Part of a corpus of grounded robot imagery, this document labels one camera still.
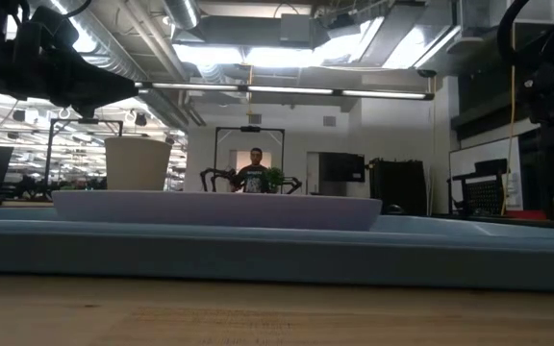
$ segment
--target man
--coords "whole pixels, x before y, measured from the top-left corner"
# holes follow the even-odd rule
[[[242,191],[246,193],[268,192],[268,184],[263,176],[266,167],[260,164],[262,161],[262,149],[251,149],[249,157],[251,164],[239,171],[239,174],[232,181],[232,191],[236,192],[242,188]]]

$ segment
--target white container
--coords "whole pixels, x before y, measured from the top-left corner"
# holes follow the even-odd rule
[[[108,190],[164,190],[172,147],[153,139],[106,138]]]
[[[53,200],[69,221],[342,231],[368,231],[382,207],[374,199],[261,193],[54,191]]]

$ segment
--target yellow cable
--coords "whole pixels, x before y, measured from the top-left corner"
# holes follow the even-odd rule
[[[249,65],[249,83],[248,85],[251,86],[251,83],[253,82],[253,78],[254,78],[254,66],[253,65]],[[253,114],[253,112],[251,111],[251,92],[248,92],[249,93],[249,99],[247,100],[247,116],[251,116],[251,114]]]
[[[438,92],[438,76],[433,76],[433,94],[435,95]],[[436,146],[436,98],[433,98],[433,158],[432,161],[435,160],[435,157],[437,155],[437,146]],[[433,213],[433,190],[434,190],[434,182],[433,182],[433,173],[431,171],[431,168],[429,168],[429,210],[427,211],[427,216],[431,216]]]
[[[512,48],[516,50],[516,24],[512,26]],[[510,136],[508,137],[508,169],[506,172],[506,184],[504,185],[504,201],[501,206],[501,214],[506,213],[506,202],[508,200],[508,182],[510,181],[510,159],[512,158],[512,139],[515,136],[516,118],[516,67],[512,65],[511,70],[511,114],[510,114]]]

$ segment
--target white tray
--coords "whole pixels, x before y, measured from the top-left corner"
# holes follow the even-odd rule
[[[367,231],[382,202],[347,197],[161,191],[55,191],[69,221]]]

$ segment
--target whiteboard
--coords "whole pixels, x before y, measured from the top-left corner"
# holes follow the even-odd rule
[[[508,138],[465,148],[450,153],[450,177],[476,171],[475,163],[479,161],[508,158]],[[510,179],[508,183],[508,199],[506,210],[523,210],[522,185],[520,180],[520,157],[518,155],[518,137],[512,139],[512,154],[510,157]],[[506,175],[503,175],[505,188]],[[453,201],[462,201],[461,182],[452,182]]]

